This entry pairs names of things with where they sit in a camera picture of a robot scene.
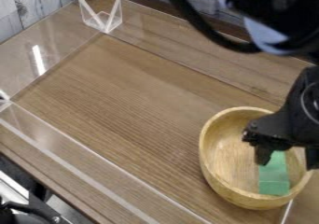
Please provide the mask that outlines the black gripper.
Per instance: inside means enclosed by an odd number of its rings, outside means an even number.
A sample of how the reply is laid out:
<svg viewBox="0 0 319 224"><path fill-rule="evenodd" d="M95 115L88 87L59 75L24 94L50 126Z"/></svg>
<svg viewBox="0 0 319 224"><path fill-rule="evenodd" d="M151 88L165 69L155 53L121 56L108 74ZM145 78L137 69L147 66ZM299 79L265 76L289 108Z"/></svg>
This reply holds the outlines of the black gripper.
<svg viewBox="0 0 319 224"><path fill-rule="evenodd" d="M269 164L274 150L303 147L307 169L319 169L319 107L283 105L277 112L250 121L242 140L257 146L258 165Z"/></svg>

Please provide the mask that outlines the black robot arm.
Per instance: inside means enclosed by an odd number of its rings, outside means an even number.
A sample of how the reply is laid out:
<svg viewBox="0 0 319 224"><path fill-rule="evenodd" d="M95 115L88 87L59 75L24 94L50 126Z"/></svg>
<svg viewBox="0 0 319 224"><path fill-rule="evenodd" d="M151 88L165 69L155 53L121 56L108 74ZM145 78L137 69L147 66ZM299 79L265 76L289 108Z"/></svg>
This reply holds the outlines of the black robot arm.
<svg viewBox="0 0 319 224"><path fill-rule="evenodd" d="M315 60L291 85L277 112L253 119L242 140L255 148L255 162L265 165L275 151L301 147L306 165L319 169L319 0L223 0L245 18L251 40L235 42L199 15L189 0L169 0L198 31L221 47L253 54L307 56Z"/></svg>

